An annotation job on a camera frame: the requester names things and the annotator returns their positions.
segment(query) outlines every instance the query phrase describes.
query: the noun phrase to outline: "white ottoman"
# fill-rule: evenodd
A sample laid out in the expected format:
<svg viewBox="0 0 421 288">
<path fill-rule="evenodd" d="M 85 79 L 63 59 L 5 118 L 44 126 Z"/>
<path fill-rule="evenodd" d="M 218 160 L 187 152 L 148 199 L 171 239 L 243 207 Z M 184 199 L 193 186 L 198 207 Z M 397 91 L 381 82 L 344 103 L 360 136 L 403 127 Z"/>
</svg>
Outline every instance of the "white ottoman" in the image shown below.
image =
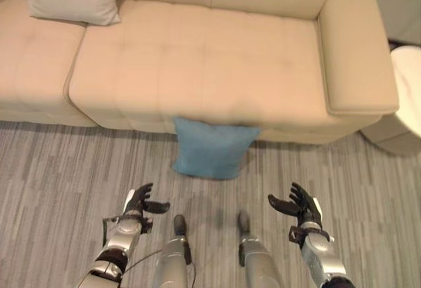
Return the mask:
<svg viewBox="0 0 421 288">
<path fill-rule="evenodd" d="M 390 153 L 409 155 L 421 151 L 421 48 L 398 47 L 391 58 L 400 108 L 361 132 Z"/>
</svg>

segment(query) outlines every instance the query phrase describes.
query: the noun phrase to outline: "gray striped carpet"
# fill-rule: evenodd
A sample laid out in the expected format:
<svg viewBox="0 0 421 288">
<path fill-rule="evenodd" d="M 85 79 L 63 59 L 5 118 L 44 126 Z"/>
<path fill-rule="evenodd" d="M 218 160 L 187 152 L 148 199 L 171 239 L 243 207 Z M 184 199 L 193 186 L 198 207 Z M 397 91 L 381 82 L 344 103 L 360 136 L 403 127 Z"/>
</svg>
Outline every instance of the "gray striped carpet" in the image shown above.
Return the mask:
<svg viewBox="0 0 421 288">
<path fill-rule="evenodd" d="M 421 155 L 388 155 L 358 133 L 321 147 L 258 142 L 232 181 L 175 173 L 176 155 L 173 135 L 0 122 L 0 287 L 73 287 L 101 248 L 101 218 L 118 214 L 128 190 L 147 182 L 172 208 L 154 215 L 134 260 L 160 249 L 182 213 L 196 288 L 245 288 L 235 228 L 244 208 L 285 287 L 314 287 L 287 240 L 295 220 L 266 200 L 286 197 L 292 181 L 319 198 L 358 288 L 421 287 Z M 156 261 L 127 273 L 124 287 L 151 287 Z"/>
</svg>

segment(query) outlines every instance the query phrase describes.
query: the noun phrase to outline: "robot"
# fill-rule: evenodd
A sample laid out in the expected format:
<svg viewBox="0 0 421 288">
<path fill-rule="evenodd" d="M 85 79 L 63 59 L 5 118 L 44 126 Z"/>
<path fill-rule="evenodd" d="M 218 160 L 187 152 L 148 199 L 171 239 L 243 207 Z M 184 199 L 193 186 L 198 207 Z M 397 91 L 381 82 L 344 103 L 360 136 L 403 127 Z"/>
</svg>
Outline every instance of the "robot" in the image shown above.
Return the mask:
<svg viewBox="0 0 421 288">
<path fill-rule="evenodd" d="M 153 221 L 143 212 L 163 214 L 169 203 L 149 201 L 152 184 L 131 190 L 123 214 L 113 217 L 115 231 L 99 253 L 87 274 L 76 288 L 120 288 L 122 277 L 143 233 L 149 233 Z M 293 183 L 290 199 L 282 201 L 268 196 L 270 205 L 283 214 L 297 217 L 291 226 L 289 240 L 299 245 L 301 255 L 317 288 L 355 288 L 334 249 L 334 238 L 322 227 L 322 210 L 300 185 Z M 245 268 L 248 288 L 283 288 L 278 270 L 264 245 L 251 234 L 249 216 L 237 217 L 240 232 L 239 263 Z M 157 262 L 152 288 L 187 288 L 187 265 L 191 251 L 187 240 L 187 224 L 182 215 L 174 218 L 175 236 L 162 249 Z"/>
<path fill-rule="evenodd" d="M 299 245 L 301 256 L 317 288 L 355 288 L 335 253 L 334 238 L 323 230 L 322 210 L 317 199 L 296 183 L 292 183 L 289 198 L 292 201 L 268 196 L 275 210 L 297 217 L 298 224 L 291 226 L 289 240 Z M 282 288 L 272 257 L 263 244 L 251 235 L 246 212 L 239 213 L 237 224 L 241 239 L 239 263 L 245 267 L 248 288 Z"/>
</svg>

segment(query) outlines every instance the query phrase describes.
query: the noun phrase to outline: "beige sofa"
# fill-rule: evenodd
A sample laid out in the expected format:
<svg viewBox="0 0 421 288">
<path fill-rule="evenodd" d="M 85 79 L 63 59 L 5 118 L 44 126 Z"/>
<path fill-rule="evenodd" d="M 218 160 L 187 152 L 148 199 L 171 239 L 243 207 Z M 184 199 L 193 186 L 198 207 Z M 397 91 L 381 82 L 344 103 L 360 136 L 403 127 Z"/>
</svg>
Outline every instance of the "beige sofa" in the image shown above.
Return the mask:
<svg viewBox="0 0 421 288">
<path fill-rule="evenodd" d="M 0 119 L 326 143 L 397 110 L 376 0 L 118 0 L 100 27 L 0 0 Z"/>
</svg>

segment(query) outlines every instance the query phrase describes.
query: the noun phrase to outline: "blue pillow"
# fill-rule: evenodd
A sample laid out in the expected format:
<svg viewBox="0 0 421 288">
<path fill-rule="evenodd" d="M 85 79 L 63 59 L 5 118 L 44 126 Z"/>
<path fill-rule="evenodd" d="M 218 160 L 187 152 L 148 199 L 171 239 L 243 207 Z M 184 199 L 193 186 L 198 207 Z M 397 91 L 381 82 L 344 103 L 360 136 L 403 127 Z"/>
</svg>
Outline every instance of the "blue pillow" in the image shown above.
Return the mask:
<svg viewBox="0 0 421 288">
<path fill-rule="evenodd" d="M 204 178 L 232 179 L 239 175 L 244 153 L 260 130 L 256 127 L 211 126 L 174 118 L 179 152 L 176 171 Z"/>
</svg>

